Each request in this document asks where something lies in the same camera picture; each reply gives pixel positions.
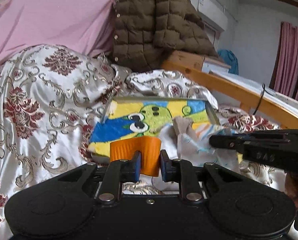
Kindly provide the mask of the person's hand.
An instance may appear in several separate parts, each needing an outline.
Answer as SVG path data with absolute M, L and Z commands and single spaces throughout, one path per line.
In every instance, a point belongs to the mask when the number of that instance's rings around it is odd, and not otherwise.
M 287 172 L 285 177 L 285 192 L 291 198 L 298 210 L 298 175 Z

